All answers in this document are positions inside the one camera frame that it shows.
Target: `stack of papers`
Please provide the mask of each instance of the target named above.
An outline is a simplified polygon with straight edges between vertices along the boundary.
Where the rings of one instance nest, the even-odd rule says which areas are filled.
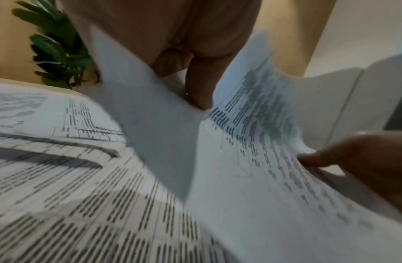
[[[173,92],[184,72],[159,79],[93,38],[104,110],[0,85],[0,263],[402,262],[402,224],[296,160],[309,148],[264,34],[209,112]]]

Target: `blurry paper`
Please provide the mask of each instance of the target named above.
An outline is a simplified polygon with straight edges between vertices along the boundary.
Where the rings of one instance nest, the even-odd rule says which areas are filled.
[[[99,29],[92,35],[105,88],[96,100],[238,260],[402,262],[402,225],[342,196],[296,160],[311,150],[264,33],[225,72],[207,119]]]

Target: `hand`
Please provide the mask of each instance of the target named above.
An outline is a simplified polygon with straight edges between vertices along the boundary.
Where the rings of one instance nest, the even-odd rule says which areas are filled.
[[[402,132],[357,134],[298,160],[304,166],[338,165],[402,211]]]
[[[261,0],[63,0],[91,54],[95,24],[159,76],[188,68],[185,90],[202,109],[249,38]]]

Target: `potted plant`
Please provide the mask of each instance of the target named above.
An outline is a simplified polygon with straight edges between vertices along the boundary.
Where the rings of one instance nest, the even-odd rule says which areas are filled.
[[[36,26],[38,34],[30,36],[35,52],[33,61],[44,71],[34,73],[44,84],[72,89],[81,86],[84,71],[94,63],[79,34],[55,0],[17,1],[24,8],[12,14]]]

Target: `bent page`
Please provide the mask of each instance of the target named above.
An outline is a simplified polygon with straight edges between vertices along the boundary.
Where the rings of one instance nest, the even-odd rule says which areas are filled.
[[[92,35],[105,82],[96,98],[148,168],[239,261],[402,262],[402,225],[298,163],[304,146],[289,84],[272,69],[264,33],[224,73],[208,118],[99,29]]]

